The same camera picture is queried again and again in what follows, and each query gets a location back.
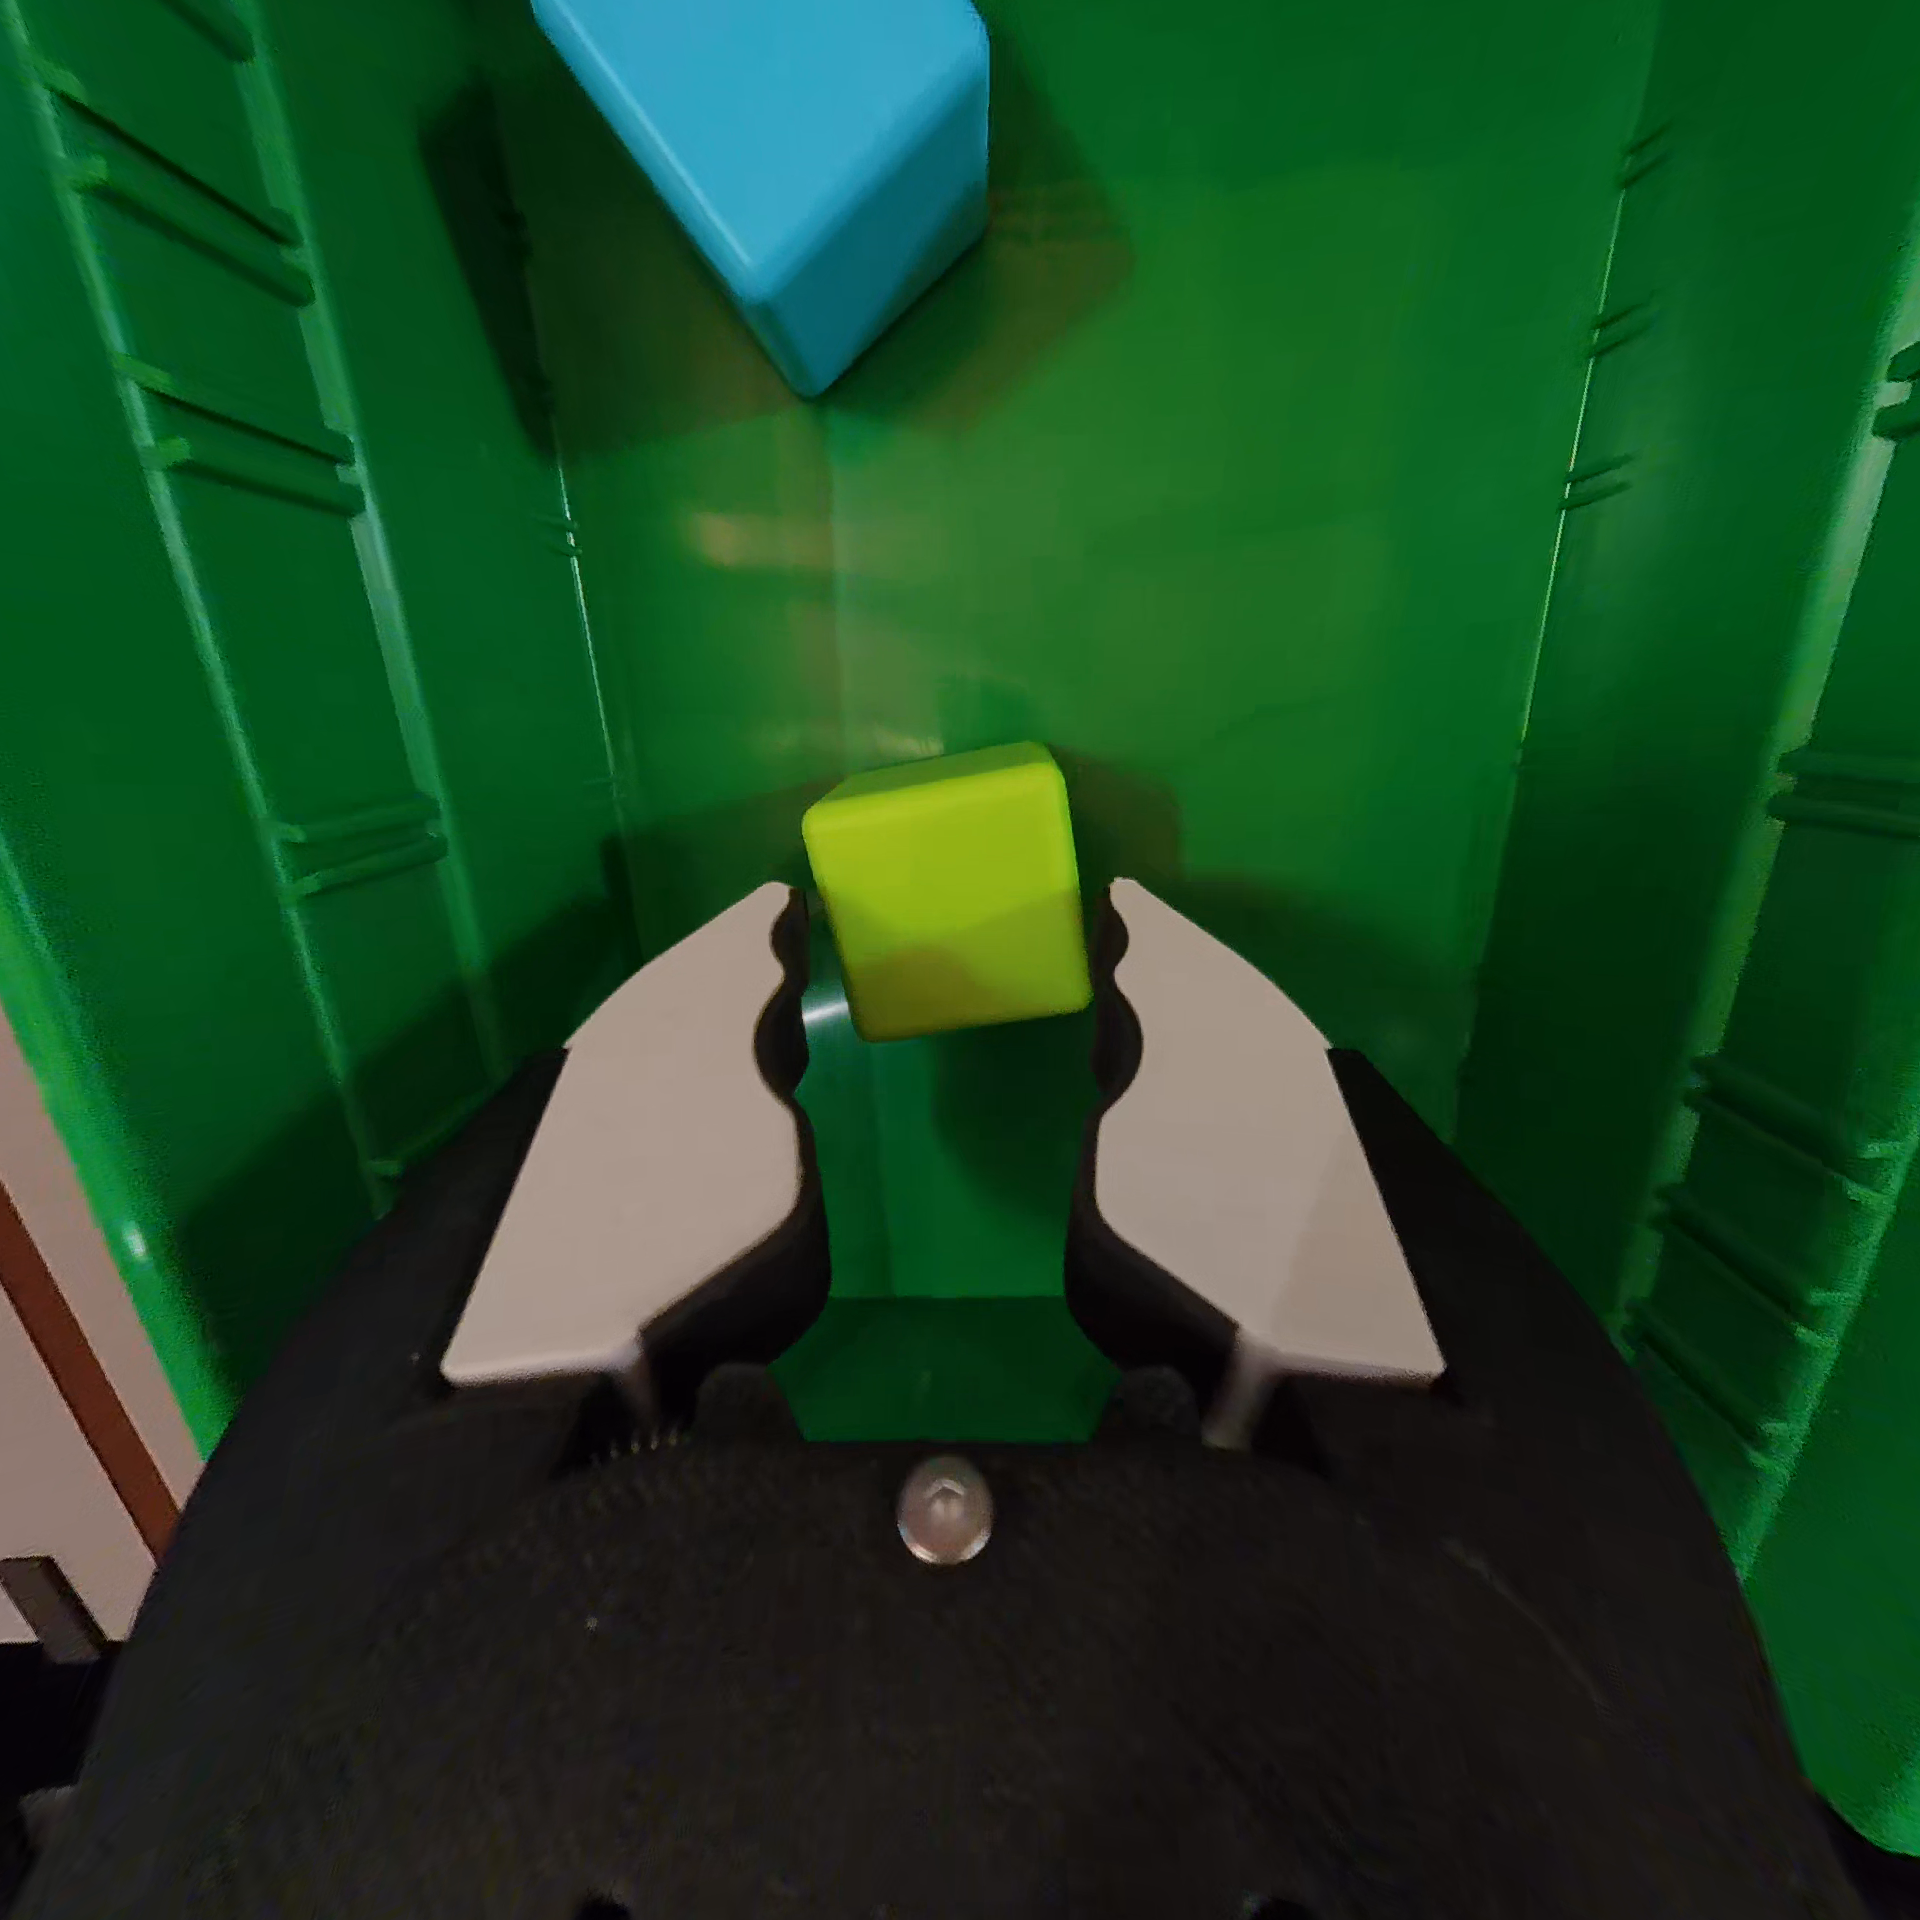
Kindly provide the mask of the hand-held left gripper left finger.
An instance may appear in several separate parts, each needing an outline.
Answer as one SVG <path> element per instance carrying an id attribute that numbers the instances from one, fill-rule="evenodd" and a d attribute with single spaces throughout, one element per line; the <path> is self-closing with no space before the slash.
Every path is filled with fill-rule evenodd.
<path id="1" fill-rule="evenodd" d="M 807 984 L 805 896 L 771 880 L 588 1016 L 447 1338 L 447 1387 L 599 1382 L 662 1430 L 712 1369 L 771 1366 L 818 1322 Z"/>

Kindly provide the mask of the lime green cube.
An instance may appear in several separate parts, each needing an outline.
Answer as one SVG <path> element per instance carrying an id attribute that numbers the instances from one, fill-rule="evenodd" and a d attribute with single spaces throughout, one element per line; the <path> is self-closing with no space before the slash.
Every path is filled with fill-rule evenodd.
<path id="1" fill-rule="evenodd" d="M 864 1043 L 1090 1003 L 1068 783 L 1045 746 L 853 776 L 805 810 L 799 837 Z"/>

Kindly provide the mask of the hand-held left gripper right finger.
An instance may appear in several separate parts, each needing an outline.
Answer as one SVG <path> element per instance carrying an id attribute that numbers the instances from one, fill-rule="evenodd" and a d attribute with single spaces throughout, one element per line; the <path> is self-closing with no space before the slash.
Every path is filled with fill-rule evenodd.
<path id="1" fill-rule="evenodd" d="M 1075 1325 L 1123 1371 L 1178 1377 L 1211 1449 L 1255 1449 L 1299 1382 L 1435 1387 L 1442 1345 L 1320 1029 L 1133 879 L 1090 967 Z"/>

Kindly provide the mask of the blue cube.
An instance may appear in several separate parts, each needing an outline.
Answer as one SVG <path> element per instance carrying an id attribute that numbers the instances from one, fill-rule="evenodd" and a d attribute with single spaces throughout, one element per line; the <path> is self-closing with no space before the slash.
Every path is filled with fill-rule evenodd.
<path id="1" fill-rule="evenodd" d="M 970 3 L 536 3 L 786 386 L 830 391 L 989 221 Z"/>

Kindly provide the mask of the green plastic bin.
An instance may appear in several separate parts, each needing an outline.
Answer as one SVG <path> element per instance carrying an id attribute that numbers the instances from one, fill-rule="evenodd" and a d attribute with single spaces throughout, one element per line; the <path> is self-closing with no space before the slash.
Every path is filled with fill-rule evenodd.
<path id="1" fill-rule="evenodd" d="M 1916 1855 L 1916 6 L 979 6 L 796 395 L 532 6 L 4 6 L 4 1011 L 186 1498 L 842 778 L 1052 747 L 1650 1387 Z"/>

